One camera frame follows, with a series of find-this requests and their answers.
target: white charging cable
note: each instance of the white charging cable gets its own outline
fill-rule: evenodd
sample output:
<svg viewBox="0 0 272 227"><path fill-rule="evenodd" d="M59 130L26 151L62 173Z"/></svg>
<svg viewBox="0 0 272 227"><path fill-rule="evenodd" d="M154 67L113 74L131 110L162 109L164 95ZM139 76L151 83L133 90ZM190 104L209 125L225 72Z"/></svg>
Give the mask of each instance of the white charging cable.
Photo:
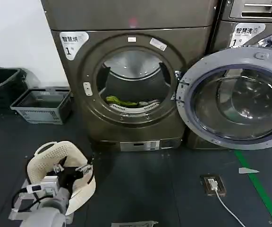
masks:
<svg viewBox="0 0 272 227"><path fill-rule="evenodd" d="M245 227L245 225L238 219L238 217L228 209L228 207L223 203L223 201L220 199L220 196L218 194L218 182L214 179L208 179L208 182L210 183L211 189L216 192L216 195L220 201L220 203L224 206L224 208L240 223L242 227Z"/></svg>

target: round door window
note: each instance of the round door window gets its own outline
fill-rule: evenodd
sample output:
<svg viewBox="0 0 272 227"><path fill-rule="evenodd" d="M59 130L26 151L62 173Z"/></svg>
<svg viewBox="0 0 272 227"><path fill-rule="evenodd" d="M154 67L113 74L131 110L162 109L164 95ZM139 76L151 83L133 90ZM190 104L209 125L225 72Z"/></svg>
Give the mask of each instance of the round door window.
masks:
<svg viewBox="0 0 272 227"><path fill-rule="evenodd" d="M231 140L255 140L272 133L272 76L231 69L203 80L192 95L201 126Z"/></svg>
<svg viewBox="0 0 272 227"><path fill-rule="evenodd" d="M101 98L119 112L140 114L168 96L170 74L163 62L144 51L125 51L106 60L97 76Z"/></svg>

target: green tape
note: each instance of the green tape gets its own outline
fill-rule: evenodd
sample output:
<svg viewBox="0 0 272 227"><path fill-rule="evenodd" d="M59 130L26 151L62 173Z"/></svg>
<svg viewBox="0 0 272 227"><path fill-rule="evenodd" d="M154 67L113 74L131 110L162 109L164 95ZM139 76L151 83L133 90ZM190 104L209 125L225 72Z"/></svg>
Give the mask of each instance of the green tape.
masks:
<svg viewBox="0 0 272 227"><path fill-rule="evenodd" d="M241 163L241 165L245 168L250 168L248 162L246 161L246 159L244 158L242 152L240 150L235 150L235 155L237 156L237 158L239 159L239 162ZM259 181L259 179L255 176L255 174L247 174L249 179L251 180L251 182L253 183L256 191L258 192L259 196L261 197L265 207L267 208L268 212L270 213L271 217L272 217L272 201L269 198L269 196L267 195L265 189L263 188L261 182Z"/></svg>

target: floor outlet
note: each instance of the floor outlet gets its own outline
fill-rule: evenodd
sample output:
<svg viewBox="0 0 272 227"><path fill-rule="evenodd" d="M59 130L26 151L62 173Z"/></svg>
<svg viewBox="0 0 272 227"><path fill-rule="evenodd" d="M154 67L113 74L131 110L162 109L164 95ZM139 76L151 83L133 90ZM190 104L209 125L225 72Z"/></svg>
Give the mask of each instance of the floor outlet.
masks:
<svg viewBox="0 0 272 227"><path fill-rule="evenodd" d="M211 189L211 185L208 182L208 179L214 179L215 181L218 182L218 194L220 196L225 196L226 195L226 190L223 184L223 181L219 175L201 175L201 184L204 187L205 193L209 196L216 195L216 192Z"/></svg>

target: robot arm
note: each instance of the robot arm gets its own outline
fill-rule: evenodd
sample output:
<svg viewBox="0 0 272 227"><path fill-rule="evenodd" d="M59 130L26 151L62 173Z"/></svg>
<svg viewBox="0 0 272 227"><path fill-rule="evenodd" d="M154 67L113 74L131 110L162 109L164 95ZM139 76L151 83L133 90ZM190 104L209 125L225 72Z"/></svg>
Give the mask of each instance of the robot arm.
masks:
<svg viewBox="0 0 272 227"><path fill-rule="evenodd" d="M55 198L42 202L39 209L22 222L20 227L65 227L70 193L60 188Z"/></svg>
<svg viewBox="0 0 272 227"><path fill-rule="evenodd" d="M49 172L46 176L46 178L51 178L51 176L53 176L53 179L57 178L54 183L55 185L59 185L59 190L58 187L51 190L53 196L49 195L51 198L45 198L38 209L32 212L30 216L22 222L20 227L66 226L65 214L68 209L69 199L73 193L74 181L87 174L89 170L92 169L92 165L62 167L65 161L66 158L62 159L58 165L54 166L53 171ZM25 190L29 193L34 193L34 189L42 190L43 188L40 185L29 185Z"/></svg>

